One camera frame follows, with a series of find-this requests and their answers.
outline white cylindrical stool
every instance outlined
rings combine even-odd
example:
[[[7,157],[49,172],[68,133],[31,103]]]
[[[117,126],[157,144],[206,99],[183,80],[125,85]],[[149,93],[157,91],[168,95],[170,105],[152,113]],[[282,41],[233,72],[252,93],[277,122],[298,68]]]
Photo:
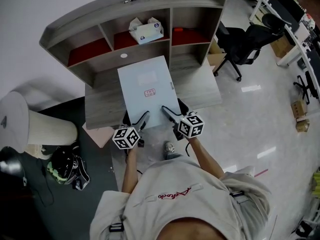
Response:
[[[9,146],[23,153],[28,144],[66,146],[77,136],[72,122],[29,110],[18,92],[12,91],[0,100],[0,150]]]

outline white wall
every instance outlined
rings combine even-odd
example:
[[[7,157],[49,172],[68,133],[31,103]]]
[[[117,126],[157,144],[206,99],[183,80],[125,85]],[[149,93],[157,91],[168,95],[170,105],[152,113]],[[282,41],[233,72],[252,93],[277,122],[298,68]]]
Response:
[[[0,0],[0,99],[16,90],[33,110],[85,95],[85,85],[39,46],[45,27],[94,0]]]

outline person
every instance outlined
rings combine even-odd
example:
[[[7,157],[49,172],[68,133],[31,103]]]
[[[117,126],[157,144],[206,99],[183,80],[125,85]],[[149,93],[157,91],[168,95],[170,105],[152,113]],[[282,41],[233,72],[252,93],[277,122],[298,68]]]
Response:
[[[165,160],[138,181],[137,146],[128,153],[122,192],[105,191],[91,240],[256,240],[270,212],[270,191],[252,174],[222,170],[195,137],[199,165],[164,145]]]

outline white t-shirt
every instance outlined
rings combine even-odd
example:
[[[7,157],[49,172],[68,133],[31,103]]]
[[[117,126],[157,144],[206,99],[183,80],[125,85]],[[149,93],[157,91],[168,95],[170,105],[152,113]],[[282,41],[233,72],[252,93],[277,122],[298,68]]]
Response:
[[[231,193],[243,191],[239,197]],[[180,218],[196,218],[227,240],[255,240],[268,222],[269,190],[247,174],[217,179],[191,158],[151,165],[132,194],[105,191],[90,228],[91,240],[156,239],[163,227]],[[123,223],[124,232],[109,226]]]

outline office chair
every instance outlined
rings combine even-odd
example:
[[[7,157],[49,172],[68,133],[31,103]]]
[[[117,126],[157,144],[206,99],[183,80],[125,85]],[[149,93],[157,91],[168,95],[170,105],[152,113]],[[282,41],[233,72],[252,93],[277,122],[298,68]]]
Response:
[[[254,63],[259,56],[260,49],[268,45],[284,35],[286,22],[277,16],[267,13],[262,17],[264,26],[252,24],[246,31],[242,28],[225,27],[220,22],[216,37],[218,45],[224,49],[226,56],[224,61],[213,73],[218,76],[218,71],[226,61],[230,61],[239,77],[237,81],[241,81],[242,75],[237,65]]]
[[[318,92],[317,92],[317,90],[316,90],[316,88],[315,88],[315,86],[314,86],[314,83],[312,82],[312,79],[311,79],[311,76],[310,76],[310,73],[309,73],[309,71],[306,71],[305,72],[305,78],[306,78],[306,82],[307,82],[307,86],[305,85],[305,83],[304,83],[304,81],[302,80],[302,78],[301,78],[301,76],[300,75],[298,75],[298,81],[299,81],[299,79],[300,79],[300,81],[301,81],[301,84],[300,83],[298,83],[298,82],[294,82],[293,83],[293,85],[295,86],[295,85],[297,85],[297,86],[299,86],[301,89],[302,89],[302,91],[303,91],[303,95],[302,95],[302,99],[304,100],[305,99],[305,96],[306,96],[306,104],[307,105],[309,105],[309,103],[310,103],[310,100],[309,100],[309,96],[308,96],[308,90],[310,90],[310,93],[311,93],[311,96],[312,97],[315,97],[316,99],[319,99],[319,97],[318,97]]]

